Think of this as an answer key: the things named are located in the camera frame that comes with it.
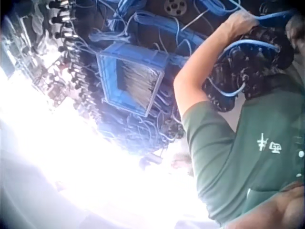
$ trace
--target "green polo shirt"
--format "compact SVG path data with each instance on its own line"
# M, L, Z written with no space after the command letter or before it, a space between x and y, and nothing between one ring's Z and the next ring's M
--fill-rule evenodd
M209 102L183 116L198 197L221 225L304 180L304 95L277 90L246 101L236 133Z

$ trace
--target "blue bin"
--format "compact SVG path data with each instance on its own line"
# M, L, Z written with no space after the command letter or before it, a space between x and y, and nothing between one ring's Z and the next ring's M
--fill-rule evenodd
M101 51L97 63L106 102L147 117L168 62L165 52L121 42Z

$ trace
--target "round metal plate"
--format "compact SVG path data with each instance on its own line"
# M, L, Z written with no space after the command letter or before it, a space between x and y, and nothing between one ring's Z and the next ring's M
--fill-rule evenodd
M166 0L164 10L171 16L184 15L187 10L185 0Z

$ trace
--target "embroidered logo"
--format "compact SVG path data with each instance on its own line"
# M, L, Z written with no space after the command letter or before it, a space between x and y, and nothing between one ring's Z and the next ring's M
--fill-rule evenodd
M263 149L265 149L267 142L268 142L268 138L264 139L264 134L262 133L261 139L257 140L259 151L262 151Z
M272 150L272 153L279 154L280 150L282 150L282 147L278 143L271 142L270 145L269 145L269 149Z

